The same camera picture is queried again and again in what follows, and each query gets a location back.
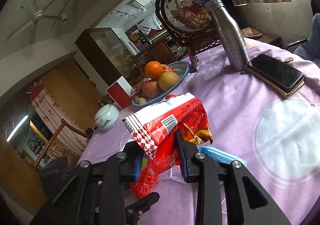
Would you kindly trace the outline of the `orange fruit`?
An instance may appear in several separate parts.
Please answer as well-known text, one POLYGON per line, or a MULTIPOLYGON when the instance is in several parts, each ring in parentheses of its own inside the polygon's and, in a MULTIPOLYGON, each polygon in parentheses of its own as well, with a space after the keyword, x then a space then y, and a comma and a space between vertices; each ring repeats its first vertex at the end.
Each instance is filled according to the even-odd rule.
POLYGON ((151 61, 146 64, 144 72, 148 78, 159 79, 163 74, 163 66, 157 61, 151 61))

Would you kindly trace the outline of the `red white box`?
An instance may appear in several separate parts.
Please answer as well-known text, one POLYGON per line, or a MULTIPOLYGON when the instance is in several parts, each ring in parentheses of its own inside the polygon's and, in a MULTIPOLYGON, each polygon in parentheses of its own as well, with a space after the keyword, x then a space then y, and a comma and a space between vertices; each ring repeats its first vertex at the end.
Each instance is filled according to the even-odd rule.
POLYGON ((121 109, 125 109, 131 105, 131 89, 131 85, 121 76, 106 89, 106 92, 121 109))

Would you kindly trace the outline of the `white ceiling fan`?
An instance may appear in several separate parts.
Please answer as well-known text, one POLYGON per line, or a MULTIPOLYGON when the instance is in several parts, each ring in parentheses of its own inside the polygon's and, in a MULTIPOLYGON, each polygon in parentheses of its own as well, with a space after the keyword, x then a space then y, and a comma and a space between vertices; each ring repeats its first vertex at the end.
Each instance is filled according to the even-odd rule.
POLYGON ((43 9, 39 9, 36 0, 29 0, 27 3, 29 10, 32 12, 32 17, 25 23, 23 23, 20 27, 14 30, 8 37, 7 41, 13 41, 19 34, 25 31, 29 26, 32 26, 29 42, 33 44, 35 42, 35 37, 37 33, 37 28, 40 20, 42 19, 51 19, 51 20, 61 20, 63 23, 67 22, 67 17, 60 13, 59 15, 49 15, 45 13, 45 10, 49 5, 55 0, 51 0, 43 9))

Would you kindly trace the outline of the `round embroidered screen ornament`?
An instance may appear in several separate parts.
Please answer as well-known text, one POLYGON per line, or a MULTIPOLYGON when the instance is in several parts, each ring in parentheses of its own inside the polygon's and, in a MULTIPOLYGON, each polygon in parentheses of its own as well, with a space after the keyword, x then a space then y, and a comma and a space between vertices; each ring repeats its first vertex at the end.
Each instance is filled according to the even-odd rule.
POLYGON ((205 3, 210 0, 156 0, 155 13, 179 46, 187 48, 191 66, 197 54, 221 44, 214 28, 212 13, 205 3))

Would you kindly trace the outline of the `red snack bag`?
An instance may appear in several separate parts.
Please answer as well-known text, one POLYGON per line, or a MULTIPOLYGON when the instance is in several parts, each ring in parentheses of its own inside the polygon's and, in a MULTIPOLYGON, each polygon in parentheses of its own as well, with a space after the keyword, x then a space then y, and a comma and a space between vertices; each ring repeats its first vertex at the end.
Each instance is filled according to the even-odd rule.
POLYGON ((178 165, 174 133, 196 145, 212 144, 213 135, 202 102, 191 93, 168 94, 164 101, 149 105, 123 119, 125 127, 147 155, 137 182, 130 187, 137 198, 151 192, 157 177, 178 165))

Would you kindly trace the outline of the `yellow pear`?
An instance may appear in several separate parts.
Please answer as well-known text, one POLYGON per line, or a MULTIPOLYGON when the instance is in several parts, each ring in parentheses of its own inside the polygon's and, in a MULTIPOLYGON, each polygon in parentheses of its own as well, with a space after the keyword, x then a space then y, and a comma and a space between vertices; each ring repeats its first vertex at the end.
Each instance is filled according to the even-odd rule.
POLYGON ((178 74, 176 74, 174 71, 166 71, 158 79, 158 85, 163 91, 168 91, 179 81, 180 78, 178 74))

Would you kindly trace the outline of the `steel water bottle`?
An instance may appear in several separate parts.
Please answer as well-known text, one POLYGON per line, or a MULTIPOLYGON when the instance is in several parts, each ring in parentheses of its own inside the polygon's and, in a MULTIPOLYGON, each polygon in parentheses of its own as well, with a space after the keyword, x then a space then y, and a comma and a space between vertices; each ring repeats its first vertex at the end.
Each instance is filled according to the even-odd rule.
POLYGON ((215 29, 232 68, 237 71, 244 70, 250 59, 237 22, 228 13, 221 0, 210 0, 205 3, 205 7, 213 16, 215 29))

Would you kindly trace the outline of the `black smartphone in case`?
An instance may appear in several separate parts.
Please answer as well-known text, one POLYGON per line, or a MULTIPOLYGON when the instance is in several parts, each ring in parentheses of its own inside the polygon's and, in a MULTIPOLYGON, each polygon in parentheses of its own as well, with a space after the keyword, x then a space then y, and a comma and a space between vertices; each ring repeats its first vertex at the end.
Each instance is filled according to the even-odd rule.
POLYGON ((250 60, 245 70, 262 79, 285 100, 305 83, 301 71, 265 54, 260 54, 250 60))

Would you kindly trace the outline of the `blue face mask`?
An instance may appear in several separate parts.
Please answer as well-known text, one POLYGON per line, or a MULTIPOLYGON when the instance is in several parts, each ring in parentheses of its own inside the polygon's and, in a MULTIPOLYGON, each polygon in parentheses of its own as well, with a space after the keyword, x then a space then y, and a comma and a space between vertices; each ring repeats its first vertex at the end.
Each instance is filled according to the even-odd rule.
POLYGON ((208 156, 210 156, 212 159, 215 161, 221 162, 221 163, 226 163, 230 164, 233 161, 238 161, 240 162, 243 166, 247 166, 246 160, 242 159, 241 157, 232 155, 230 153, 224 152, 222 150, 219 150, 214 147, 210 146, 204 146, 199 148, 199 152, 204 153, 208 156))

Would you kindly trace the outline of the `black chair blue cushion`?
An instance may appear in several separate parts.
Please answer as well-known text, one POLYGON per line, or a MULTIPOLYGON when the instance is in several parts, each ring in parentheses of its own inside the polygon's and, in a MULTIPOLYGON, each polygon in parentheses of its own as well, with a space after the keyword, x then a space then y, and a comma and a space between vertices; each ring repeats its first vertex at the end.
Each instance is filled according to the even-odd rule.
POLYGON ((307 39, 292 42, 287 45, 286 49, 296 47, 293 52, 304 60, 312 61, 319 66, 319 13, 316 13, 312 19, 310 36, 307 39))

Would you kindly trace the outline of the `blue fruit plate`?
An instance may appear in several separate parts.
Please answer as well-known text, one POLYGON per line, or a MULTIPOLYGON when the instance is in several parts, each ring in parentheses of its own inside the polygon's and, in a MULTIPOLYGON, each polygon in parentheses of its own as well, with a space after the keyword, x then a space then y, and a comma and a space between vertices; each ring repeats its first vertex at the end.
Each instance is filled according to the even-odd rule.
POLYGON ((144 68, 145 78, 131 89, 131 104, 144 107, 161 101, 182 83, 189 71, 190 64, 186 61, 147 63, 144 68))

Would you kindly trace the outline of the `red apple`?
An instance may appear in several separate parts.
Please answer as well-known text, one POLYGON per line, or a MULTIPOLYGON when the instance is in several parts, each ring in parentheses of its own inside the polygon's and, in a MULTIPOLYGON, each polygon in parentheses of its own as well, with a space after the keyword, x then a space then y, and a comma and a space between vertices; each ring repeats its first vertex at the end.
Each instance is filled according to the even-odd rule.
POLYGON ((156 79, 151 79, 142 84, 142 92, 149 98, 154 98, 161 93, 161 89, 156 79))

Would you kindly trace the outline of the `purple tablecloth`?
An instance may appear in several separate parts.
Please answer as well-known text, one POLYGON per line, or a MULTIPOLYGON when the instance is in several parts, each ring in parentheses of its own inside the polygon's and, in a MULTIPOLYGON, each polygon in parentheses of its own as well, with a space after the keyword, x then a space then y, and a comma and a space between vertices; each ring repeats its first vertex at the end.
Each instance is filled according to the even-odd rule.
MULTIPOLYGON (((291 224, 319 224, 319 67, 286 50, 246 39, 251 58, 266 54, 304 75, 287 100, 254 75, 234 71, 222 46, 198 55, 197 72, 173 91, 201 100, 214 138, 212 146, 241 157, 291 224)), ((121 119, 96 132, 78 163, 103 162, 131 139, 121 119)), ((175 166, 152 188, 159 201, 138 224, 194 224, 197 184, 187 184, 175 166)))

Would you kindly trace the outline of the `red floral curtain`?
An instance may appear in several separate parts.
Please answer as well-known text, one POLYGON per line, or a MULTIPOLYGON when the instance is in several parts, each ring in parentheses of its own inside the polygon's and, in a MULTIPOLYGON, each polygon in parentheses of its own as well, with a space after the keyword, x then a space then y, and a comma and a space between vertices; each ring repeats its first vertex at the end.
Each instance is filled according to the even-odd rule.
MULTIPOLYGON (((41 81, 34 82, 27 90, 27 95, 31 101, 35 111, 42 119, 44 124, 52 133, 55 133, 62 124, 61 120, 66 121, 75 129, 83 132, 83 130, 62 110, 58 103, 52 98, 48 90, 41 84, 41 81)), ((57 139, 72 153, 81 156, 89 139, 80 136, 68 128, 63 128, 61 133, 57 135, 57 139)))

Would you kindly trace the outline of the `white ceramic jar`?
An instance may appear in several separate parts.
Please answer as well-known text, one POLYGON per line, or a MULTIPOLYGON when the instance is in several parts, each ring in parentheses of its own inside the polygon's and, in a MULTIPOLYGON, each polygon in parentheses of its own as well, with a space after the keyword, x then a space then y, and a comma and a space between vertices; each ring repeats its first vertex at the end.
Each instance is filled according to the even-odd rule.
POLYGON ((97 111, 94 121, 99 130, 107 131, 117 122, 119 115, 114 105, 106 104, 97 111))

